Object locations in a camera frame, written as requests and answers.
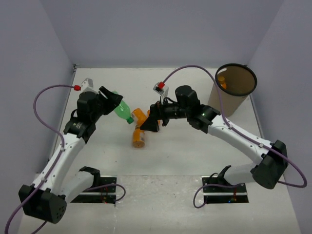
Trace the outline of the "green bottle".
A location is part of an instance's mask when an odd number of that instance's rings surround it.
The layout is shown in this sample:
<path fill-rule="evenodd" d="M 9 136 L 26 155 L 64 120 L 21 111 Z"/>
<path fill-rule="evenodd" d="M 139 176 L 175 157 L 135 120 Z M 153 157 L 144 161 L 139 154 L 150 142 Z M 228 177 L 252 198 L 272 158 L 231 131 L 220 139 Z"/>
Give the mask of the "green bottle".
<path fill-rule="evenodd" d="M 126 102 L 120 98 L 117 98 L 115 101 L 115 109 L 114 112 L 117 114 L 118 117 L 121 119 L 126 120 L 128 124 L 131 124 L 134 122 L 134 119 L 131 116 L 131 110 L 130 107 L 126 104 Z"/>

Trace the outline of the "orange bottle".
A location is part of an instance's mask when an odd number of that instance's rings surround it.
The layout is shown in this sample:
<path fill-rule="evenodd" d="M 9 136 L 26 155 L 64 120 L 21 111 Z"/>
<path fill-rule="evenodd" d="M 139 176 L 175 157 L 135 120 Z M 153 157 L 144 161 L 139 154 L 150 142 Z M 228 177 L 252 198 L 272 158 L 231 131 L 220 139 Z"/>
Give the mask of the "orange bottle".
<path fill-rule="evenodd" d="M 160 120 L 156 119 L 154 116 L 151 116 L 151 111 L 148 110 L 148 128 L 151 132 L 158 132 L 160 130 Z"/>
<path fill-rule="evenodd" d="M 133 132 L 132 146 L 137 149 L 145 146 L 145 131 L 141 130 L 139 125 L 136 125 Z"/>
<path fill-rule="evenodd" d="M 143 124 L 147 119 L 147 116 L 140 108 L 134 109 L 131 113 L 131 117 L 136 121 L 138 125 Z"/>
<path fill-rule="evenodd" d="M 223 89 L 227 89 L 227 84 L 223 76 L 218 76 L 217 80 Z"/>

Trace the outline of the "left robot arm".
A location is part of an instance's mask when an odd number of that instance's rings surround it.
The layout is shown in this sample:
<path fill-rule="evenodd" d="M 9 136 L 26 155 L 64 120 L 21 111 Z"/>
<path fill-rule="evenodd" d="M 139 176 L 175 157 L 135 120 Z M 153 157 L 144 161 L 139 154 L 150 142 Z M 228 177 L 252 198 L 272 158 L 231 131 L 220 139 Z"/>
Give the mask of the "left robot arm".
<path fill-rule="evenodd" d="M 101 187 L 100 171 L 87 166 L 78 171 L 69 185 L 62 184 L 76 156 L 96 130 L 96 122 L 116 109 L 122 99 L 103 86 L 99 92 L 87 88 L 80 93 L 55 153 L 32 184 L 22 185 L 19 190 L 26 215 L 56 224 L 68 203 L 84 191 L 95 192 Z"/>

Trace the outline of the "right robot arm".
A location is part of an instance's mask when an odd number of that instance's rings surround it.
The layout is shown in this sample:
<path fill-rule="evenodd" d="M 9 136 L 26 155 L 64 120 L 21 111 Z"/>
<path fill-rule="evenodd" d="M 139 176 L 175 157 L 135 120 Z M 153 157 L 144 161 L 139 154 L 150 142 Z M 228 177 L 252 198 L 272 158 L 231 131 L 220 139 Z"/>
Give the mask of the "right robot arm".
<path fill-rule="evenodd" d="M 227 192 L 237 184 L 251 182 L 266 189 L 276 186 L 288 166 L 284 160 L 286 145 L 282 141 L 271 143 L 230 123 L 218 110 L 200 103 L 189 85 L 176 88 L 175 96 L 176 102 L 163 100 L 152 104 L 141 130 L 158 132 L 160 120 L 166 126 L 170 119 L 185 118 L 193 128 L 227 142 L 252 161 L 236 167 L 226 166 L 216 179 L 220 190 Z"/>

